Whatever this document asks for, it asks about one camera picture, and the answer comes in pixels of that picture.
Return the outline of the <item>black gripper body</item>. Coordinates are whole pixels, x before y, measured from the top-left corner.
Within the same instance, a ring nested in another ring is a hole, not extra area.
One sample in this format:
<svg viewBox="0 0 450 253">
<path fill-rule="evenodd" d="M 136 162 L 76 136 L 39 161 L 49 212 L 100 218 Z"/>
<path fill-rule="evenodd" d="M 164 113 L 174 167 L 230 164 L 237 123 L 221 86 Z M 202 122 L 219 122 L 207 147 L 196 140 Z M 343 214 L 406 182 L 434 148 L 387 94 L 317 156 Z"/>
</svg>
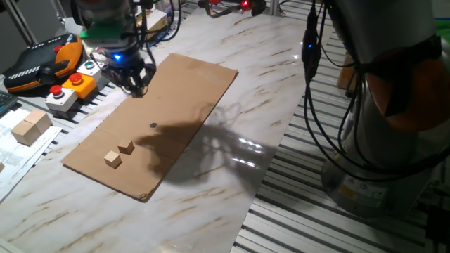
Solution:
<svg viewBox="0 0 450 253">
<path fill-rule="evenodd" d="M 126 51 L 107 51 L 107 62 L 101 68 L 101 74 L 116 84 L 121 76 L 144 78 L 148 76 L 148 83 L 156 73 L 153 63 L 146 63 L 140 50 L 129 48 Z"/>
</svg>

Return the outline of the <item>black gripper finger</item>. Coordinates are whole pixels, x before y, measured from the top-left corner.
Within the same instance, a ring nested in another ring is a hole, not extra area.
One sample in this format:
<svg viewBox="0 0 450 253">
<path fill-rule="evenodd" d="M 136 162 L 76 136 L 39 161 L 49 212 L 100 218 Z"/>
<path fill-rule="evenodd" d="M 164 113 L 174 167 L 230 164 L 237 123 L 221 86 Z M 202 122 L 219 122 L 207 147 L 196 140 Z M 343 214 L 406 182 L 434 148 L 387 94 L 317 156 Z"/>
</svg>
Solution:
<svg viewBox="0 0 450 253">
<path fill-rule="evenodd" d="M 117 85 L 121 88 L 121 90 L 131 96 L 135 95 L 135 82 L 134 78 L 130 76 L 121 76 L 119 77 L 119 81 Z"/>
<path fill-rule="evenodd" d="M 146 87 L 148 86 L 148 76 L 141 78 L 135 76 L 131 78 L 131 95 L 133 98 L 142 98 L 146 94 Z"/>
</svg>

